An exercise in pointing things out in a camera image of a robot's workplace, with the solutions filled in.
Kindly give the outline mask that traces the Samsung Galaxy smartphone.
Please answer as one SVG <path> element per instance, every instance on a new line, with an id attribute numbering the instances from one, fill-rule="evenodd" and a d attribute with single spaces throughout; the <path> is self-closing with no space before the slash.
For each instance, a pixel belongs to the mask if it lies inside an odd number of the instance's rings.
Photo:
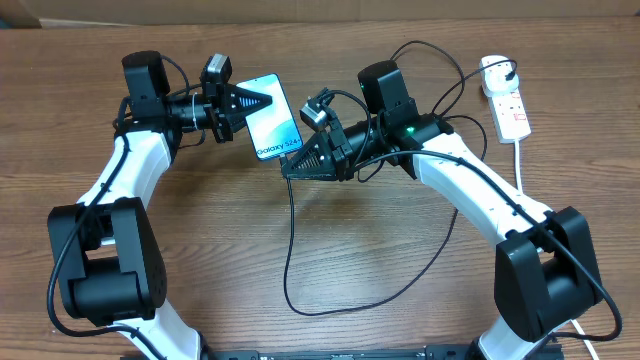
<path id="1" fill-rule="evenodd" d="M 303 141 L 287 97 L 275 73 L 250 79 L 238 87 L 272 98 L 267 107 L 246 117 L 256 156 L 261 161 L 299 150 Z"/>

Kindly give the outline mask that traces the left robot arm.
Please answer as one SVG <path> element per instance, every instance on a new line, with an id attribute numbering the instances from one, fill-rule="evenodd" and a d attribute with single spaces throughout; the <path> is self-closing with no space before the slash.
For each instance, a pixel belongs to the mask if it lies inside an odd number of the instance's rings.
<path id="1" fill-rule="evenodd" d="M 46 306 L 70 337 L 119 333 L 148 359 L 210 359 L 204 336 L 167 299 L 147 207 L 183 134 L 211 130 L 217 142 L 230 141 L 272 98 L 231 84 L 231 60 L 222 54 L 207 60 L 199 85 L 171 91 L 168 60 L 152 50 L 122 60 L 129 94 L 113 121 L 113 154 L 88 192 L 47 219 L 54 266 Z"/>

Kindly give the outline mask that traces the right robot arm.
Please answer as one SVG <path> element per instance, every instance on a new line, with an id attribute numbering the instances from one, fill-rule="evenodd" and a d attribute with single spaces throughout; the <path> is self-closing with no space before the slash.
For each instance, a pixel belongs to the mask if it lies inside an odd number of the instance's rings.
<path id="1" fill-rule="evenodd" d="M 358 76 L 366 119 L 343 127 L 323 90 L 302 108 L 313 130 L 287 180 L 345 181 L 377 162 L 403 168 L 448 199 L 495 252 L 494 325 L 466 349 L 470 359 L 544 359 L 566 323 L 606 299 L 589 225 L 574 208 L 555 211 L 511 186 L 477 158 L 440 115 L 422 114 L 392 60 Z"/>

